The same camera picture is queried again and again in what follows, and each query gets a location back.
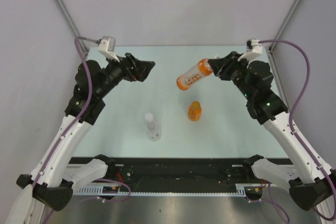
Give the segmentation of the large orange tea bottle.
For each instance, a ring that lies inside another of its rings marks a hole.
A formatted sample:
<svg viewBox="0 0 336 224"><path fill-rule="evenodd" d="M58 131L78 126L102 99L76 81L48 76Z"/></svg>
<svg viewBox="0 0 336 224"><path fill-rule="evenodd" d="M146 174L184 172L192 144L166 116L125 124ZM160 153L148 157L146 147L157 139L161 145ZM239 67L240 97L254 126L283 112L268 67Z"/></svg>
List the large orange tea bottle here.
<svg viewBox="0 0 336 224"><path fill-rule="evenodd" d="M190 70L180 75L176 84L177 87L182 90L188 90L194 83L200 81L201 79L211 75L213 70L208 63L208 58L200 60L195 66L193 66Z"/></svg>

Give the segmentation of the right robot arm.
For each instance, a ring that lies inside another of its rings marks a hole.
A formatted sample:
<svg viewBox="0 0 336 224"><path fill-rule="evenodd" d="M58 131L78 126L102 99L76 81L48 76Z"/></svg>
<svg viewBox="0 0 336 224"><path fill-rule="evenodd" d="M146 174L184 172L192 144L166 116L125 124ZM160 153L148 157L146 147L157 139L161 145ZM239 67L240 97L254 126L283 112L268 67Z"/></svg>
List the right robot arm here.
<svg viewBox="0 0 336 224"><path fill-rule="evenodd" d="M247 99L247 110L280 144L294 169L254 155L244 161L243 179L254 183L264 179L287 191L301 209L308 211L333 195L335 170L314 151L296 125L289 110L271 89L273 74L268 63L246 59L232 51L224 58L210 59L215 76L233 84Z"/></svg>

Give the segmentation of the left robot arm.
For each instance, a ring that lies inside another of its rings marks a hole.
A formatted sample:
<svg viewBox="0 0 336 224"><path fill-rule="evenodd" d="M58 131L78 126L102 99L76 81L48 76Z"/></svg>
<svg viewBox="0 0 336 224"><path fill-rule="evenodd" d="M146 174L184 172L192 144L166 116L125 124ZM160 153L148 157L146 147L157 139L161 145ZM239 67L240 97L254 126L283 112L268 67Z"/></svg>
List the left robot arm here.
<svg viewBox="0 0 336 224"><path fill-rule="evenodd" d="M98 179L110 182L115 178L112 160L103 155L93 158L79 173L64 175L77 146L104 109L103 98L122 80L145 81L155 66L155 62L139 60L131 53L106 60L105 68L94 60L82 60L61 126L37 166L29 174L19 175L16 184L22 192L6 223L28 223L37 201L53 211L60 211L77 189Z"/></svg>

